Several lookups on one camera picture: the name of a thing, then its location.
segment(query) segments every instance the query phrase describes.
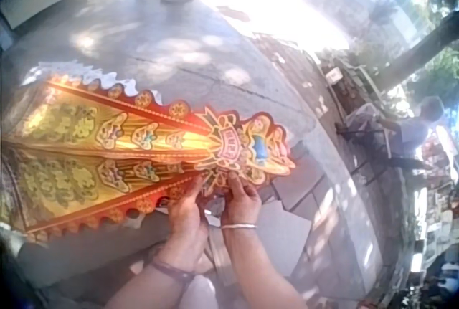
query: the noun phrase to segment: ornate kite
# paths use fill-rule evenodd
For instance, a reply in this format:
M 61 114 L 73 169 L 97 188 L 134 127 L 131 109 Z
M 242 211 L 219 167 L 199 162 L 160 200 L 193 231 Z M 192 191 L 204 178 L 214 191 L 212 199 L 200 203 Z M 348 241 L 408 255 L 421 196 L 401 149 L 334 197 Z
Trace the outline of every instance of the ornate kite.
M 13 102 L 1 130 L 0 218 L 39 239 L 152 212 L 200 173 L 209 195 L 225 191 L 229 170 L 262 186 L 295 166 L 267 113 L 192 112 L 184 101 L 159 105 L 149 90 L 127 96 L 120 83 L 67 76 L 22 87 Z

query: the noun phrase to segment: silver bracelet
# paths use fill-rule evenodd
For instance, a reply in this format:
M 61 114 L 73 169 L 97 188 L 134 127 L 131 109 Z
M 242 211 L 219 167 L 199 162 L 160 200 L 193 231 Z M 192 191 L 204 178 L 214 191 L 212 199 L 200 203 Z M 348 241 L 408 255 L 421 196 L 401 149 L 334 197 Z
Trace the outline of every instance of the silver bracelet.
M 222 225 L 222 229 L 257 229 L 255 224 L 227 224 Z

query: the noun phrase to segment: person's right hand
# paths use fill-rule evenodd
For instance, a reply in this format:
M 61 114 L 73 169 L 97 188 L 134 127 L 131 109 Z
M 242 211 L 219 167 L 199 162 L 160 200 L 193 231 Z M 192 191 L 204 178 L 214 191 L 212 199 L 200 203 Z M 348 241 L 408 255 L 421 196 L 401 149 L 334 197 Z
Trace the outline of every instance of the person's right hand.
M 229 192 L 224 195 L 222 225 L 257 224 L 261 198 L 252 184 L 235 173 L 228 174 Z

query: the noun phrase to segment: wristband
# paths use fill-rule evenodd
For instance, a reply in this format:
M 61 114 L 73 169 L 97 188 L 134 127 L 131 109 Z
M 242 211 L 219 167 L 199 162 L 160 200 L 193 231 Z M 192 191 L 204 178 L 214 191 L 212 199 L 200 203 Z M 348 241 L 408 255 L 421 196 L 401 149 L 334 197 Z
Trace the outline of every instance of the wristband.
M 222 229 L 257 229 L 255 224 L 227 224 Z
M 169 277 L 177 280 L 178 282 L 184 283 L 185 285 L 188 285 L 196 275 L 194 272 L 179 270 L 178 268 L 175 268 L 174 266 L 171 266 L 165 262 L 161 262 L 156 258 L 151 260 L 151 265 L 155 267 L 159 272 L 164 273 L 165 275 L 168 275 Z

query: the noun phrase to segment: dark bracelet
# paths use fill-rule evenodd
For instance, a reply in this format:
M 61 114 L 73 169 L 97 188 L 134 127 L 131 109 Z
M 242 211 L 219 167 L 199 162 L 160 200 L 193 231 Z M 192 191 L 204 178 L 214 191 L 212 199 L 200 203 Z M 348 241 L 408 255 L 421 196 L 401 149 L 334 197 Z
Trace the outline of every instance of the dark bracelet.
M 177 280 L 178 282 L 182 282 L 185 285 L 188 285 L 196 275 L 194 272 L 179 270 L 170 264 L 166 264 L 165 262 L 157 260 L 155 257 L 151 260 L 151 265 L 155 267 L 159 272 L 164 273 L 165 275 L 168 275 L 169 277 Z

